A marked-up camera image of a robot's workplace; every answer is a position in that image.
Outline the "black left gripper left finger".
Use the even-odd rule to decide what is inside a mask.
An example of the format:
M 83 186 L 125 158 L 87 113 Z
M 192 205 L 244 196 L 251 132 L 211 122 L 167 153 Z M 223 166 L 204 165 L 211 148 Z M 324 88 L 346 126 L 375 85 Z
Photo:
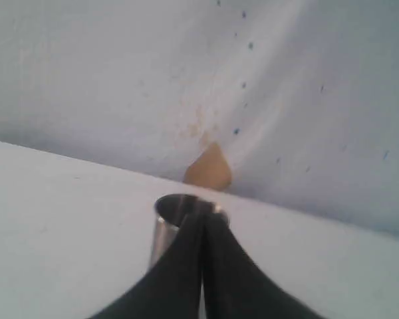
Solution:
M 147 274 L 93 318 L 197 318 L 205 215 L 184 219 L 176 238 Z

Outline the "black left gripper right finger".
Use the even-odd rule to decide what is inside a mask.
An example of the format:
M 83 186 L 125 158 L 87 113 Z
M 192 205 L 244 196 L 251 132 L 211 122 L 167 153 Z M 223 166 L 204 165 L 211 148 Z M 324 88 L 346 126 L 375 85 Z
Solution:
M 279 288 L 255 265 L 220 216 L 208 215 L 203 239 L 208 318 L 311 317 L 311 309 Z

